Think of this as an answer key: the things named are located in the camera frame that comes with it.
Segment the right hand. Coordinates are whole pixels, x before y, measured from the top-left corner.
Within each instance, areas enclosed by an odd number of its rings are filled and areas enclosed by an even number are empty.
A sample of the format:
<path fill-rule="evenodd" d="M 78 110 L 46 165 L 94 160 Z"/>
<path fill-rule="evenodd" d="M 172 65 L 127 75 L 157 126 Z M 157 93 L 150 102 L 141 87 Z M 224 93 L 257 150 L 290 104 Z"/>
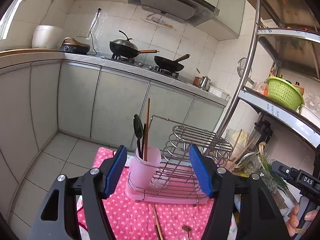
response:
<path fill-rule="evenodd" d="M 296 204 L 294 208 L 291 210 L 291 212 L 289 213 L 289 220 L 286 222 L 286 228 L 288 230 L 290 237 L 293 237 L 296 234 L 296 228 L 299 224 L 298 213 L 299 213 L 299 204 Z M 317 213 L 318 213 L 318 210 L 312 210 L 308 212 L 305 215 L 304 220 L 307 222 L 313 221 Z"/>

